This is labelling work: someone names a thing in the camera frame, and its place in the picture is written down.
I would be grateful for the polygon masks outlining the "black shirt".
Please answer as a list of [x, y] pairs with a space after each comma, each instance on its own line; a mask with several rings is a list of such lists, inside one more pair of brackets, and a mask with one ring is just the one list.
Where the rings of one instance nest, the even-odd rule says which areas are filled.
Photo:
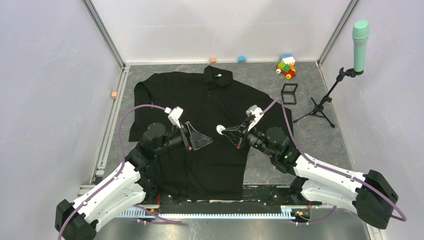
[[256, 125], [260, 132], [271, 127], [286, 131], [293, 126], [290, 109], [282, 109], [265, 92], [234, 80], [231, 71], [213, 66], [207, 66], [203, 73], [155, 73], [137, 83], [133, 92], [136, 110], [129, 141], [139, 141], [152, 123], [172, 127], [167, 116], [150, 104], [181, 107], [181, 120], [213, 139], [213, 143], [193, 152], [172, 150], [146, 169], [147, 177], [159, 189], [192, 201], [242, 198], [250, 147], [237, 148], [217, 133], [217, 125], [239, 125], [247, 117], [246, 110], [257, 105], [265, 110]]

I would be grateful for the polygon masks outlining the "round silver brooch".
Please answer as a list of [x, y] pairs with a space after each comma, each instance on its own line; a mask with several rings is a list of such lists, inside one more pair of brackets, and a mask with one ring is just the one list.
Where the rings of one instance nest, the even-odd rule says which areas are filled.
[[226, 130], [226, 127], [224, 127], [223, 125], [217, 125], [216, 126], [216, 131], [219, 135], [224, 135], [224, 130]]

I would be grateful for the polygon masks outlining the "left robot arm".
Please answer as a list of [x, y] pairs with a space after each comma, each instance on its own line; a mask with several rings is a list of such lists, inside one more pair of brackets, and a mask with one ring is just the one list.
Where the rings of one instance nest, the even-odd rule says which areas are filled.
[[152, 123], [124, 161], [104, 180], [73, 201], [56, 207], [54, 226], [58, 239], [93, 240], [102, 227], [124, 210], [144, 202], [153, 203], [158, 186], [147, 176], [147, 168], [175, 149], [197, 151], [213, 139], [190, 122], [168, 132], [162, 123]]

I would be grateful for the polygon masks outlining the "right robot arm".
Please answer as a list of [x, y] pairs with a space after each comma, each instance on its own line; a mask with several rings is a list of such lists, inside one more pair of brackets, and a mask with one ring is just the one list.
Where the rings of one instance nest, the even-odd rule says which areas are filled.
[[388, 227], [399, 196], [382, 173], [351, 171], [317, 160], [300, 153], [281, 127], [260, 132], [250, 126], [251, 122], [247, 118], [233, 127], [218, 125], [216, 131], [238, 149], [247, 145], [259, 150], [279, 171], [295, 176], [288, 191], [293, 203], [330, 204], [357, 214], [375, 228]]

